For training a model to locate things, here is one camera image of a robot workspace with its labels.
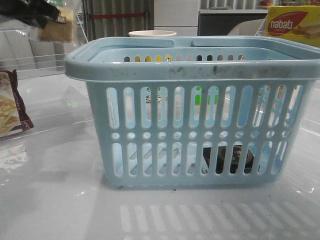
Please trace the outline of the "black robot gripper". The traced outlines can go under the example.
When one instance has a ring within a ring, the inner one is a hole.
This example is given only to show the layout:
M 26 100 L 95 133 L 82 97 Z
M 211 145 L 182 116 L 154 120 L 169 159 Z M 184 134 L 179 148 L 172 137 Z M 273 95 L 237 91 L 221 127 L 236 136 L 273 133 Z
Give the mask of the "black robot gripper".
M 1 0 L 0 15 L 29 26 L 45 28 L 48 20 L 57 20 L 60 10 L 46 0 Z

